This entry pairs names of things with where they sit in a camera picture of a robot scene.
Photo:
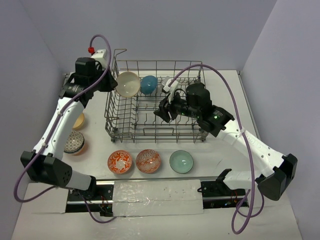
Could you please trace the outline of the white bowl orange rim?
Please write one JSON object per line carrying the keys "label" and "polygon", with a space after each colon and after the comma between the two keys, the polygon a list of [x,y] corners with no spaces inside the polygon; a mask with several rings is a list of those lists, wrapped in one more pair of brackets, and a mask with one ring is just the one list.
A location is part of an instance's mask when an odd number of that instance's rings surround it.
{"label": "white bowl orange rim", "polygon": [[140,78],[134,72],[126,71],[121,73],[116,78],[117,93],[124,98],[131,98],[135,96],[141,87]]}

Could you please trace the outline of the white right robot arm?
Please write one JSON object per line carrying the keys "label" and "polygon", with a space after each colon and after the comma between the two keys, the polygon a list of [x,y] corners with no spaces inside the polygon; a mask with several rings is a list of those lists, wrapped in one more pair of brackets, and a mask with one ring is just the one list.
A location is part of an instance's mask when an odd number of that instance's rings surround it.
{"label": "white right robot arm", "polygon": [[295,177],[298,159],[284,155],[257,139],[240,126],[239,120],[212,103],[210,92],[202,83],[190,84],[181,98],[177,84],[162,87],[165,98],[154,114],[169,123],[177,116],[196,120],[202,130],[220,139],[252,161],[258,171],[254,179],[258,190],[268,199],[278,201]]}

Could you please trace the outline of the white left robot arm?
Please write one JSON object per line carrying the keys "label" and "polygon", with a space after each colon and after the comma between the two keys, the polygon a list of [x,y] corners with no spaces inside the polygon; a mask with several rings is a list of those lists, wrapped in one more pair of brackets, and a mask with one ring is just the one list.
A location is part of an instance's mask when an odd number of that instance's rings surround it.
{"label": "white left robot arm", "polygon": [[20,161],[32,181],[75,190],[88,200],[97,195],[96,178],[73,170],[62,158],[72,128],[94,93],[111,92],[118,85],[109,65],[92,56],[76,60],[75,72],[60,90],[55,113],[41,140],[32,151],[21,154]]}

